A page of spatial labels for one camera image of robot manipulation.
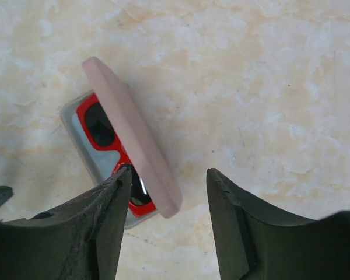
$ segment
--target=table surface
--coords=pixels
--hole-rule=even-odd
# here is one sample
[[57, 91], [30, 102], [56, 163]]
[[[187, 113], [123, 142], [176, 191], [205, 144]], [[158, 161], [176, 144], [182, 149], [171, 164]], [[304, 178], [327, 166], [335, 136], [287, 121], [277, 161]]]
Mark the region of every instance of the table surface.
[[216, 167], [283, 209], [350, 209], [350, 0], [0, 1], [0, 219], [93, 187], [60, 119], [97, 56], [130, 86], [184, 195], [127, 230], [117, 279], [218, 279]]

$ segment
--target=sunglasses lens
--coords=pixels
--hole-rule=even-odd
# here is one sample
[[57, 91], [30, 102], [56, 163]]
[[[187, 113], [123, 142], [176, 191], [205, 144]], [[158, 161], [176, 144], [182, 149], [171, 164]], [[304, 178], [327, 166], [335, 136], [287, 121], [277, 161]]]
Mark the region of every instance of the sunglasses lens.
[[131, 170], [131, 180], [132, 180], [131, 198], [130, 198], [131, 202], [137, 206], [143, 206], [150, 203], [152, 199], [149, 196], [148, 192], [146, 191], [144, 182], [139, 177], [133, 165], [125, 164], [122, 167], [127, 167]]
[[95, 103], [89, 107], [85, 114], [85, 121], [96, 144], [102, 148], [113, 144], [115, 140], [114, 129], [100, 103]]

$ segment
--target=red sunglasses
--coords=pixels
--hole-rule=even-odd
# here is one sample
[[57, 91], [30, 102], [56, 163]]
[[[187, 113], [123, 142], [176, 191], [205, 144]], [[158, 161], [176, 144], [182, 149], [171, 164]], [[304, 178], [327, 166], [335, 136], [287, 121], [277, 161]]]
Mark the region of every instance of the red sunglasses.
[[114, 167], [112, 174], [122, 167], [131, 169], [132, 187], [129, 209], [136, 217], [145, 216], [156, 210], [156, 207], [146, 191], [144, 182], [138, 176], [130, 158], [128, 157], [118, 135], [114, 132], [102, 106], [93, 93], [77, 109], [79, 121], [83, 130], [97, 151], [117, 151], [120, 159]]

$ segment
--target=case lid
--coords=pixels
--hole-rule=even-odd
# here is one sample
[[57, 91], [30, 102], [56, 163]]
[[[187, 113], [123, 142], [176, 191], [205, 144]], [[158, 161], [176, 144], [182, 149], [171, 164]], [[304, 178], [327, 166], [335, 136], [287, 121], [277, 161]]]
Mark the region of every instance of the case lid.
[[175, 215], [182, 202], [180, 189], [128, 86], [96, 57], [84, 61], [82, 67], [156, 208], [164, 218]]

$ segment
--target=sunglasses frame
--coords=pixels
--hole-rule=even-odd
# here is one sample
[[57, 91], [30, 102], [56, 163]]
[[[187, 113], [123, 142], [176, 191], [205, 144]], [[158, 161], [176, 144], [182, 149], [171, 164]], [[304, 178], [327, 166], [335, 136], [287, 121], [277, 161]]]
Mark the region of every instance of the sunglasses frame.
[[[84, 133], [86, 134], [90, 144], [93, 146], [93, 148], [97, 151], [117, 151], [120, 154], [120, 159], [118, 161], [118, 163], [116, 164], [116, 166], [114, 167], [112, 174], [114, 174], [115, 172], [117, 172], [121, 166], [129, 164], [129, 165], [133, 165], [130, 158], [128, 157], [118, 135], [115, 133], [114, 134], [114, 142], [106, 147], [101, 147], [99, 146], [94, 138], [92, 137], [91, 132], [88, 130], [87, 127], [87, 123], [85, 120], [85, 115], [87, 113], [87, 111], [96, 103], [100, 103], [97, 96], [95, 95], [95, 93], [92, 93], [89, 97], [86, 98], [86, 100], [81, 103], [77, 109], [76, 109], [76, 114], [79, 118], [79, 121], [83, 127]], [[154, 211], [156, 211], [156, 207], [153, 203], [153, 201], [151, 201], [148, 204], [145, 205], [135, 205], [134, 203], [131, 202], [131, 200], [128, 203], [128, 207], [131, 210], [132, 214], [136, 217], [143, 217], [149, 213], [152, 213]]]

